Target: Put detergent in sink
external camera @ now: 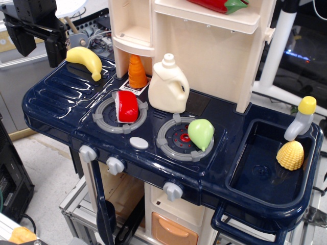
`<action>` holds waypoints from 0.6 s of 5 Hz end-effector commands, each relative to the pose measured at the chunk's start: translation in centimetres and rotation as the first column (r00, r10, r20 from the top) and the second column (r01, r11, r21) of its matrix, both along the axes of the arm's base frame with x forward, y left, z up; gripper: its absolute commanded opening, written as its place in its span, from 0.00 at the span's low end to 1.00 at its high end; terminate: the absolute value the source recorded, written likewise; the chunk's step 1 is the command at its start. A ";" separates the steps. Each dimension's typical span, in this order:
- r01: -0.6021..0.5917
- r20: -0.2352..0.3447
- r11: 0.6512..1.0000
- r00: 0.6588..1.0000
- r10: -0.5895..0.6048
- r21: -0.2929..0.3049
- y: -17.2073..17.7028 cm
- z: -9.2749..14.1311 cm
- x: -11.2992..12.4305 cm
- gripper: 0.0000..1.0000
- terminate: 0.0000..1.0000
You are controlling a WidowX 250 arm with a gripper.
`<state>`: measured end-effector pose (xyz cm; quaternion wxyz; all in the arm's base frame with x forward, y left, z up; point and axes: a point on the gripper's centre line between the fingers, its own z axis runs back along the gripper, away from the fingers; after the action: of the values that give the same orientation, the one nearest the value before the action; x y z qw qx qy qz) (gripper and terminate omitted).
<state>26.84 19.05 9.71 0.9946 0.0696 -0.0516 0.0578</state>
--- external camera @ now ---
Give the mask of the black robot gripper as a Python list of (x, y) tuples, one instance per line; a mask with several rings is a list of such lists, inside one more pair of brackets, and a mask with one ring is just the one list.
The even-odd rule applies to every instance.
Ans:
[[(50, 34), (66, 38), (66, 26), (56, 17), (55, 1), (11, 1), (1, 4), (7, 32), (16, 49), (24, 57), (36, 49), (34, 39), (46, 39)], [(56, 36), (45, 41), (46, 53), (51, 68), (66, 59), (66, 44)]]

